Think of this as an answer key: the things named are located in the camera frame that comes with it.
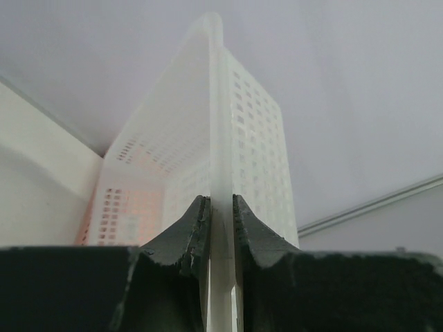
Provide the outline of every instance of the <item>white wall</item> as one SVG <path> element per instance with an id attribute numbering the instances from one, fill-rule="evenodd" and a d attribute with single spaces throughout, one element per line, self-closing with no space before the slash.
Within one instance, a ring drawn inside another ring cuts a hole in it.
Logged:
<path id="1" fill-rule="evenodd" d="M 101 162 L 0 84 L 0 246 L 72 244 Z"/>
<path id="2" fill-rule="evenodd" d="M 303 250 L 395 250 L 443 257 L 443 186 L 300 239 Z"/>

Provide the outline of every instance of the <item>white plastic basket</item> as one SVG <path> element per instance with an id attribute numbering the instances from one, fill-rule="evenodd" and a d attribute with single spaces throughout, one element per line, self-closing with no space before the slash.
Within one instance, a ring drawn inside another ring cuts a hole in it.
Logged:
<path id="1" fill-rule="evenodd" d="M 298 245 L 280 108 L 222 43 L 212 40 L 222 37 L 207 27 L 213 24 L 208 20 L 189 30 L 178 55 L 110 147 L 79 242 L 143 244 L 174 223 L 195 196 L 217 203 L 224 195 L 219 203 L 232 206 L 236 193 L 263 222 Z M 226 118 L 229 130 L 223 127 Z M 223 157 L 226 152 L 230 158 Z"/>

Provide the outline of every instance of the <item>metal rail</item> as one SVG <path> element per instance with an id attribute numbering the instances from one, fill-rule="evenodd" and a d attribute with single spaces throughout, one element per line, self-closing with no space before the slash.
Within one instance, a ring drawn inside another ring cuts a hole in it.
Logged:
<path id="1" fill-rule="evenodd" d="M 299 239 L 443 185 L 443 174 L 298 228 Z"/>

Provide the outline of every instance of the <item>white ceiling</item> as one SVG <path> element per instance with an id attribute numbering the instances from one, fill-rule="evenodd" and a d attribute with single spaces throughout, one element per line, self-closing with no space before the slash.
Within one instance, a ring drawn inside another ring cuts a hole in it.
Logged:
<path id="1" fill-rule="evenodd" d="M 206 11 L 278 101 L 299 225 L 443 170 L 443 1 L 0 1 L 0 75 L 98 153 Z"/>

